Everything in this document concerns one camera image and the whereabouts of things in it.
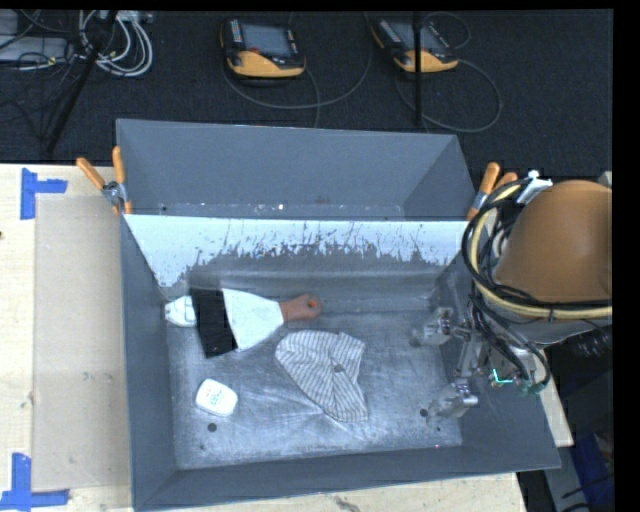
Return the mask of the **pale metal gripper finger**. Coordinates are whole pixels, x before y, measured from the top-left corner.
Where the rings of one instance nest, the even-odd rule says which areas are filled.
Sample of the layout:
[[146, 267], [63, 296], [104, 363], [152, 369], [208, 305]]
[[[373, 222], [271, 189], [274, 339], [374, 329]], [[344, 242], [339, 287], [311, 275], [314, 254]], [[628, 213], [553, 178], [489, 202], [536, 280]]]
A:
[[452, 336], [454, 310], [438, 307], [411, 328], [409, 344], [413, 347], [439, 347]]
[[472, 392], [469, 380], [456, 379], [442, 388], [431, 400], [427, 408], [427, 417], [458, 419], [478, 403], [479, 398]]

